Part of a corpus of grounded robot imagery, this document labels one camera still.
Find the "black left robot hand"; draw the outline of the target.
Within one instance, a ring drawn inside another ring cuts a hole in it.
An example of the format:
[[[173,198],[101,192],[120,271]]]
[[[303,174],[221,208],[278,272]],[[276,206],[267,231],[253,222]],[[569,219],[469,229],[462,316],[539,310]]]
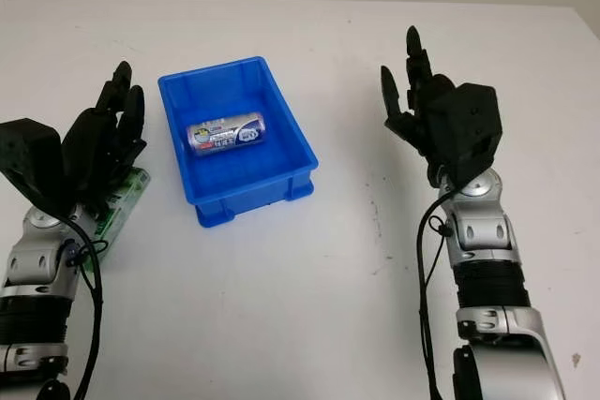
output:
[[[80,113],[62,142],[67,180],[77,201],[97,211],[107,208],[106,198],[127,178],[146,146],[144,93],[131,76],[130,64],[121,62],[96,105]]]

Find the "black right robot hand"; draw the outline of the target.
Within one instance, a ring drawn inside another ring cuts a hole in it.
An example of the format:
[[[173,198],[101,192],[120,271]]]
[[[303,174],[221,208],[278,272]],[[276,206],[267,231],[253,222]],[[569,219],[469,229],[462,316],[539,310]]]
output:
[[[399,106],[399,93],[392,72],[381,66],[382,97],[387,113],[384,125],[409,143],[427,161],[427,179],[432,187],[440,186],[439,171],[443,165],[428,128],[428,108],[432,101],[455,88],[443,74],[433,74],[427,50],[422,46],[418,30],[411,25],[406,34],[406,72],[408,111]]]

